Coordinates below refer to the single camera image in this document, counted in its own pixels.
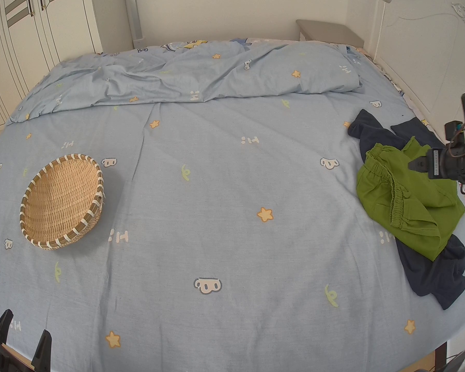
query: clothing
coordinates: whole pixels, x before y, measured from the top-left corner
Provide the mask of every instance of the clothing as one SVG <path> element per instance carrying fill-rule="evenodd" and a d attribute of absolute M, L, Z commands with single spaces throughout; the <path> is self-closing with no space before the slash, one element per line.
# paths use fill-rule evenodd
<path fill-rule="evenodd" d="M 430 147 L 413 137 L 402 151 L 377 143 L 358 172 L 356 192 L 367 214 L 401 242 L 434 259 L 445 248 L 465 207 L 456 182 L 408 169 Z"/>
<path fill-rule="evenodd" d="M 372 128 L 376 129 L 374 134 L 371 133 Z M 404 138 L 416 135 L 422 146 L 427 144 L 436 148 L 443 147 L 434 133 L 429 131 L 417 118 L 397 126 L 391 126 L 391 129 L 397 133 L 397 136 L 393 137 L 393 134 L 388 130 L 383 132 L 381 124 L 374 116 L 362 109 L 348 128 L 348 134 L 354 137 L 359 137 L 362 134 L 365 136 L 364 143 L 360 140 L 362 157 L 375 145 L 372 143 L 373 140 L 386 146 L 402 149 Z M 379 138 L 379 134 L 385 134 L 385 136 Z M 433 294 L 443 310 L 446 310 L 463 293 L 465 290 L 465 276 L 463 276 L 465 246 L 455 235 L 451 235 L 446 247 L 434 262 L 414 251 L 398 238 L 396 246 L 410 287 L 417 295 Z"/>
<path fill-rule="evenodd" d="M 465 246 L 454 234 L 438 257 L 431 262 L 397 241 L 401 264 L 412 290 L 419 296 L 433 294 L 443 310 L 465 290 Z"/>
<path fill-rule="evenodd" d="M 396 133 L 397 136 L 407 141 L 412 136 L 414 136 L 421 146 L 429 145 L 434 149 L 440 149 L 444 147 L 443 142 L 437 139 L 436 135 L 434 135 L 432 131 L 429 131 L 428 128 L 422 124 L 422 122 L 417 117 L 414 117 L 409 121 L 402 122 L 397 126 L 391 126 L 391 129 Z"/>

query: orange star pattern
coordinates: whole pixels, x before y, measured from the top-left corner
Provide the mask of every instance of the orange star pattern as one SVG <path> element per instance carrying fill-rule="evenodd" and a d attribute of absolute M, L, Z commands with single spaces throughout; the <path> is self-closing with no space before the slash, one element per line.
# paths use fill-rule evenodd
<path fill-rule="evenodd" d="M 257 216 L 262 220 L 262 222 L 266 222 L 267 220 L 272 220 L 274 218 L 272 216 L 272 209 L 265 209 L 264 207 L 260 209 Z"/>
<path fill-rule="evenodd" d="M 105 340 L 108 342 L 111 349 L 120 347 L 120 336 L 114 335 L 113 331 L 110 331 L 110 334 L 105 337 Z"/>
<path fill-rule="evenodd" d="M 411 335 L 415 331 L 415 320 L 408 320 L 407 321 L 405 331 L 407 331 L 409 335 Z"/>

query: nightstand top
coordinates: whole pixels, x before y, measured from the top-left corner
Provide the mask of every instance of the nightstand top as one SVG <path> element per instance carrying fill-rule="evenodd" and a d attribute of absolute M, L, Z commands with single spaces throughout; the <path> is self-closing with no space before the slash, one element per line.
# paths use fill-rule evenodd
<path fill-rule="evenodd" d="M 296 23 L 298 23 L 301 33 L 307 40 L 318 40 L 326 43 L 349 44 L 354 47 L 363 47 L 363 40 L 345 25 L 309 21 L 306 19 L 298 19 Z"/>

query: wardrobe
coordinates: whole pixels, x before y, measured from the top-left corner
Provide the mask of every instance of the wardrobe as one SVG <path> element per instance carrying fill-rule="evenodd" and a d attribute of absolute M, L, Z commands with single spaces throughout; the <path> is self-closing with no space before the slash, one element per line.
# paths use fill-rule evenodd
<path fill-rule="evenodd" d="M 132 48 L 125 0 L 0 0 L 0 132 L 59 62 Z"/>

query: bed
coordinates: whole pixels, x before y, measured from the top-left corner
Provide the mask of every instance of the bed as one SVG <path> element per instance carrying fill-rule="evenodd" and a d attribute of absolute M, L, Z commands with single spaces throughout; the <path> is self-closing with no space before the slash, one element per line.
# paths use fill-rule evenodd
<path fill-rule="evenodd" d="M 32 357 L 47 329 L 55 371 L 394 372 L 458 332 L 465 291 L 445 311 L 417 296 L 355 191 L 345 124 L 361 109 L 385 128 L 412 119 L 402 88 L 440 133 L 464 92 L 453 113 L 438 97 L 436 115 L 407 78 L 415 55 L 393 61 L 394 26 L 413 22 L 399 1 L 377 0 L 368 45 L 395 85 L 354 47 L 317 42 L 171 43 L 56 66 L 0 136 L 8 345 Z M 102 165 L 101 218 L 41 250 L 19 229 L 24 190 L 77 153 Z M 465 214 L 454 234 L 465 245 Z"/>

